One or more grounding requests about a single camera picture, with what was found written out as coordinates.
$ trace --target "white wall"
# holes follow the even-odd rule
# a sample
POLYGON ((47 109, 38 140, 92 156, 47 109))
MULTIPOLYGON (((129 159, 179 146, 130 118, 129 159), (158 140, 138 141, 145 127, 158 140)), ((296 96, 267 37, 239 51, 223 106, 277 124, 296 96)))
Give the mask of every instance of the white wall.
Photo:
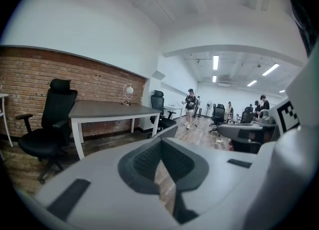
MULTIPOLYGON (((234 109, 234 115, 239 114, 241 116, 245 107, 248 107, 249 104, 253 104, 253 107, 255 108, 255 100, 260 101, 261 96, 259 93, 230 87, 220 87, 213 83, 199 83, 197 94, 202 100, 202 115, 206 115, 206 104, 209 100, 211 100, 216 105, 223 104, 225 108, 227 107, 228 102, 231 101, 234 109)), ((285 97, 275 97, 268 94, 265 95, 271 104, 270 107, 274 106, 273 104, 277 105, 285 99, 285 97)), ((211 116, 212 113, 213 109, 209 110, 207 115, 211 116)))
POLYGON ((190 47, 237 45, 249 46, 254 49, 253 53, 299 66, 307 62, 299 30, 290 16, 261 12, 246 6, 216 7, 214 14, 185 16, 160 32, 160 49, 165 56, 181 54, 176 51, 190 47))
POLYGON ((22 0, 0 43, 78 54, 149 78, 159 35, 126 0, 22 0))
POLYGON ((165 58, 159 57, 158 71, 166 75, 161 81, 161 91, 164 93, 165 104, 183 106, 182 101, 189 94, 188 90, 192 88, 196 94, 197 80, 191 69, 181 56, 165 58))
MULTIPOLYGON (((196 94, 197 80, 194 78, 192 71, 189 69, 185 60, 182 57, 169 57, 165 58, 163 55, 159 55, 159 62, 157 71, 165 75, 163 80, 158 80, 151 77, 147 80, 142 105, 151 107, 151 95, 154 94, 154 90, 159 90, 164 93, 165 105, 182 106, 182 101, 185 100, 188 95, 188 90, 192 88, 196 94)), ((173 118, 180 116, 180 111, 176 111, 173 118)), ((153 127, 153 124, 147 119, 141 119, 140 127, 143 130, 147 130, 153 127)))

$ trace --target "table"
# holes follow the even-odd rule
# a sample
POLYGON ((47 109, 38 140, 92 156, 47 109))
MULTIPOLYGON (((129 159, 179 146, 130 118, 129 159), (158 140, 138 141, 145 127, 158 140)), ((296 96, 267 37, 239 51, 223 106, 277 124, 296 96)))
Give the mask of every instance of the table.
POLYGON ((82 123, 107 122, 116 120, 131 119, 131 133, 134 131, 135 118, 156 116, 154 121, 153 133, 157 133, 160 111, 138 104, 131 106, 122 105, 117 102, 77 100, 72 107, 69 118, 72 123, 74 143, 79 158, 84 158, 81 143, 83 143, 82 123))
POLYGON ((179 124, 178 126, 180 126, 181 123, 181 115, 183 113, 183 107, 176 107, 176 106, 171 106, 171 105, 164 105, 164 109, 171 109, 171 110, 180 110, 180 115, 179 115, 179 124))
POLYGON ((11 138, 10 138, 10 134, 9 134, 9 130, 8 130, 8 126, 7 126, 7 124, 6 124, 5 112, 4 112, 4 98, 5 98, 5 97, 8 97, 8 96, 9 96, 9 95, 8 95, 7 93, 0 93, 0 98, 1 98, 1 101, 2 101, 2 112, 1 112, 1 110, 0 110, 0 117, 3 116, 6 135, 8 136, 10 145, 13 147, 12 141, 11 141, 11 138))

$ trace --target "black rubber strip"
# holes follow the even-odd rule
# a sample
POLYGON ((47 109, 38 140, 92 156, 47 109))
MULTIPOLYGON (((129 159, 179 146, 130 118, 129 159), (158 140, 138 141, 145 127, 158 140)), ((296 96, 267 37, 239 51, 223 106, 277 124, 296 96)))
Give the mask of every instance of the black rubber strip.
POLYGON ((245 168, 250 168, 250 166, 252 165, 252 163, 239 161, 236 159, 229 159, 227 162, 230 164, 238 165, 238 166, 245 167, 245 168))
POLYGON ((90 184, 87 180, 76 179, 47 210, 65 221, 90 184))

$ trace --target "mesh office chair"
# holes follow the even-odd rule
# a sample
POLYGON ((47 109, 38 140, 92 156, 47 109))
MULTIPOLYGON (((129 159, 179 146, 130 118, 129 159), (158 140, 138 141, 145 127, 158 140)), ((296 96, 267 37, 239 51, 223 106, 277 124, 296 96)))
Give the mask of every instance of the mesh office chair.
POLYGON ((21 149, 40 161, 48 159, 44 171, 38 177, 41 184, 44 184, 43 177, 53 164, 63 170, 57 161, 57 155, 62 146, 69 145, 71 128, 68 115, 78 94, 77 91, 70 90, 70 82, 71 80, 62 79, 51 81, 42 115, 42 129, 31 130, 29 118, 32 114, 15 117, 17 120, 23 119, 28 130, 18 141, 21 149))
POLYGON ((226 124, 224 123, 224 117, 225 117, 225 107, 223 104, 218 104, 216 106, 216 104, 213 105, 213 115, 211 117, 211 119, 213 120, 213 123, 210 124, 211 125, 216 125, 216 128, 213 128, 212 130, 210 130, 209 132, 212 131, 217 131, 218 126, 222 125, 222 124, 226 124))
POLYGON ((254 112, 251 111, 251 109, 253 109, 252 107, 246 107, 244 112, 241 115, 241 120, 240 123, 241 124, 250 124, 251 121, 254 118, 254 112))
MULTIPOLYGON (((164 98, 163 98, 163 96, 164 96, 163 92, 157 91, 157 90, 155 90, 154 95, 151 96, 152 107, 154 109, 161 111, 161 114, 159 116, 159 125, 158 125, 158 127, 160 127, 160 130, 176 124, 176 121, 170 119, 171 115, 176 114, 176 112, 169 111, 168 118, 165 118, 165 116, 164 116, 164 98)), ((151 117, 152 124, 154 124, 154 121, 155 121, 155 116, 152 116, 151 117)))

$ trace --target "brick wall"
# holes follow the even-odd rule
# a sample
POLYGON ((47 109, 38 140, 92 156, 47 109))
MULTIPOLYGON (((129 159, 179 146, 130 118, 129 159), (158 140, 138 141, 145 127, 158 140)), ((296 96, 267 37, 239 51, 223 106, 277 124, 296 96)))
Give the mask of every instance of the brick wall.
MULTIPOLYGON (((141 104, 145 79, 115 67, 77 56, 49 50, 0 47, 0 92, 5 100, 7 124, 11 136, 27 133, 24 121, 16 115, 31 113, 32 130, 41 128, 41 117, 50 81, 71 79, 71 89, 78 100, 123 102, 123 86, 131 83, 132 103, 141 104)), ((84 136, 107 134, 130 129, 130 120, 82 124, 84 136)), ((3 121, 0 133, 5 134, 3 121)))

